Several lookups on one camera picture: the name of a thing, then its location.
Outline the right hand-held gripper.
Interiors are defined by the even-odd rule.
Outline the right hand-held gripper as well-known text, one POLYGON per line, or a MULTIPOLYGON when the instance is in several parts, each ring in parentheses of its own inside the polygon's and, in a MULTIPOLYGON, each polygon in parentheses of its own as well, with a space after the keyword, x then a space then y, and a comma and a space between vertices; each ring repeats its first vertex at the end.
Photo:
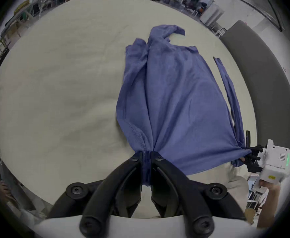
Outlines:
POLYGON ((246 131, 246 152, 243 157, 247 170, 258 176, 258 180, 270 183, 281 183, 290 175, 290 149, 277 146, 268 139, 265 147, 251 146, 251 133, 246 131))

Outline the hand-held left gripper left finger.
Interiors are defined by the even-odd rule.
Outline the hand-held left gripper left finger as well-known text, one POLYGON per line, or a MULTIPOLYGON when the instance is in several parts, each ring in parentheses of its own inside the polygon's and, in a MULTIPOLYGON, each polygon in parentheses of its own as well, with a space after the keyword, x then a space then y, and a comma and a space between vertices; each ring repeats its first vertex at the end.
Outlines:
POLYGON ((58 198, 47 219, 81 216, 83 236, 105 236, 111 215, 131 218, 141 201, 142 154, 135 153, 104 180, 72 183, 58 198))

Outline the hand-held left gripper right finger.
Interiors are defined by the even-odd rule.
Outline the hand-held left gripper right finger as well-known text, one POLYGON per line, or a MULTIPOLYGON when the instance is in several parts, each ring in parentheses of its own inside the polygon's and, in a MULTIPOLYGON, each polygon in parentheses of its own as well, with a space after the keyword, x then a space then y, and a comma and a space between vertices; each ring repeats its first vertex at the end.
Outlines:
POLYGON ((151 152, 151 192, 162 218, 183 216, 186 236, 211 236, 213 217, 246 221, 226 186, 190 180, 155 151, 151 152))

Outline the person's right hand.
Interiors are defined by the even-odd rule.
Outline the person's right hand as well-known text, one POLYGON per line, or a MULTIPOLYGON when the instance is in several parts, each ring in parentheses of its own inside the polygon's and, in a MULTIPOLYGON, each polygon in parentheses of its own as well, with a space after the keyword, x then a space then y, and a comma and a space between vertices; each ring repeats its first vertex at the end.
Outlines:
POLYGON ((281 190, 281 184, 278 183, 278 184, 273 184, 273 183, 270 183, 270 182, 267 182, 267 181, 264 181, 264 180, 259 180, 259 185, 261 187, 265 187, 269 190, 269 193, 273 193, 273 194, 276 194, 276 195, 279 195, 280 194, 280 190, 281 190))

